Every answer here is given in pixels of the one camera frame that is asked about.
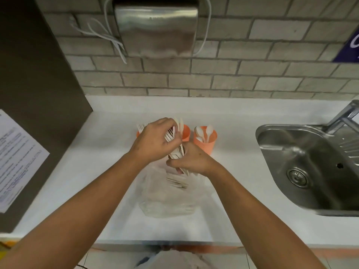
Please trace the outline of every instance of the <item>clear plastic bag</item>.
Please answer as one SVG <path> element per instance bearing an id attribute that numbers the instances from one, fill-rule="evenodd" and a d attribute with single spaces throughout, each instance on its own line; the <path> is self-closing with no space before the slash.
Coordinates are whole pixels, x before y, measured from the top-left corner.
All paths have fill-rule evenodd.
<path id="1" fill-rule="evenodd" d="M 151 166 L 142 186 L 140 208 L 146 216 L 167 218 L 193 214 L 199 200 L 214 188 L 206 177 L 198 175 L 181 176 L 185 188 L 176 187 L 167 179 L 165 169 Z"/>

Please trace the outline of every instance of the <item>stainless steel sink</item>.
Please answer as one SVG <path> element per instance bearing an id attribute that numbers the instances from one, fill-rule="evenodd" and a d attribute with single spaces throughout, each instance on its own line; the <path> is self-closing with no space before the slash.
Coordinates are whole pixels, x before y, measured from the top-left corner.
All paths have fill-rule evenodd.
<path id="1" fill-rule="evenodd" d="M 256 138 L 273 179 L 296 205 L 326 216 L 359 216 L 359 135 L 319 126 L 265 125 Z"/>

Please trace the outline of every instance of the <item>faucet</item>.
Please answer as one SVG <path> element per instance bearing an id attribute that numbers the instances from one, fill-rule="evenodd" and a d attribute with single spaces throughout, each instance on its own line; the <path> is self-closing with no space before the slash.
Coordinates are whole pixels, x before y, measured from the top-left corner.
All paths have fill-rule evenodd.
<path id="1" fill-rule="evenodd" d="M 359 124 L 354 122 L 352 118 L 359 113 L 359 100 L 353 100 L 338 115 L 336 115 L 329 123 L 322 127 L 322 131 L 326 134 L 333 135 L 345 124 L 351 129 L 359 133 Z"/>

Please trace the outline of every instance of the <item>gray tile wall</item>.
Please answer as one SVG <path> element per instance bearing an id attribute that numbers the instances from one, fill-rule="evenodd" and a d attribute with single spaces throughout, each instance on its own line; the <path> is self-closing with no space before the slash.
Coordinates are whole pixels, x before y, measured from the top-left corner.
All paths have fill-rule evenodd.
<path id="1" fill-rule="evenodd" d="M 359 0 L 211 0 L 208 41 L 197 58 L 128 58 L 127 65 L 109 41 L 69 25 L 71 14 L 84 30 L 90 17 L 104 23 L 103 1 L 37 0 L 86 94 L 323 100 L 359 95 L 359 64 L 330 62 L 359 24 Z M 207 21 L 200 2 L 196 49 Z M 112 15 L 110 25 L 116 34 Z"/>

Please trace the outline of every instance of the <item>white countertop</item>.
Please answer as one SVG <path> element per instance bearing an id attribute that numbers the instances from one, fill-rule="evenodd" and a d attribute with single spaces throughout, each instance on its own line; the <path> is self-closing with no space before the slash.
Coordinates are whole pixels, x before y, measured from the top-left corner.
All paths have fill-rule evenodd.
<path id="1" fill-rule="evenodd" d="M 359 217 L 319 216 L 292 203 L 276 186 L 255 138 L 256 129 L 263 124 L 327 122 L 348 102 L 115 96 L 87 98 L 94 113 L 14 232 L 0 234 L 0 238 L 22 238 L 126 153 L 135 139 L 137 123 L 167 116 L 182 117 L 191 129 L 199 124 L 212 124 L 218 132 L 213 158 L 222 163 L 306 244 L 323 248 L 359 246 Z M 204 199 L 193 215 L 168 219 L 146 217 L 137 203 L 138 184 L 142 178 L 143 173 L 140 173 L 96 243 L 153 244 L 171 241 L 242 245 L 216 193 Z"/>

